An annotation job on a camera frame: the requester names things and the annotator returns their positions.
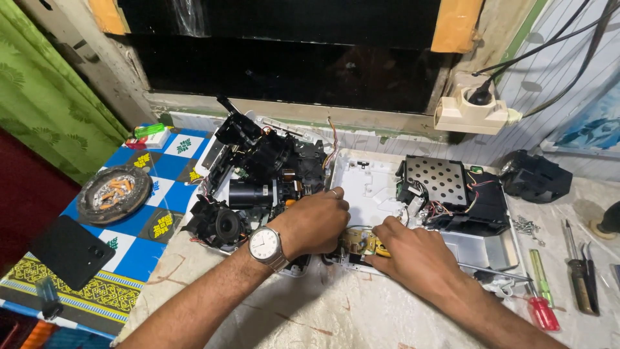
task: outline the metal watch strap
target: metal watch strap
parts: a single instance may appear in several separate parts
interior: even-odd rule
[[[284,269],[288,265],[288,263],[289,261],[286,260],[284,253],[281,253],[278,256],[278,258],[266,264],[270,266],[277,273],[281,271],[282,269]]]

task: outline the pile of screws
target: pile of screws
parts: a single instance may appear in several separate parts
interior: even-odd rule
[[[515,230],[518,233],[521,234],[525,234],[525,235],[530,235],[532,236],[533,240],[537,240],[538,241],[538,245],[544,247],[545,243],[544,241],[542,241],[541,239],[537,238],[537,234],[538,234],[538,230],[540,229],[540,227],[536,224],[534,224],[533,221],[531,220],[527,220],[526,218],[524,218],[522,215],[518,215],[516,217],[516,219],[512,220],[514,226],[515,226]]]

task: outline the left hand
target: left hand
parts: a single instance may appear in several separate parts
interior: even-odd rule
[[[336,249],[338,236],[351,219],[344,195],[344,189],[336,187],[304,196],[267,223],[267,227],[280,233],[282,252],[287,260]]]

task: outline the brown tape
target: brown tape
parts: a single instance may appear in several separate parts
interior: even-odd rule
[[[441,0],[433,52],[466,53],[474,47],[476,22],[483,0]]]
[[[120,35],[130,32],[115,0],[88,0],[88,4],[102,32]]]

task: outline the circuit board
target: circuit board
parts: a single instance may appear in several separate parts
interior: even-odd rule
[[[386,247],[370,229],[349,228],[340,236],[340,246],[354,255],[381,255],[390,257]]]

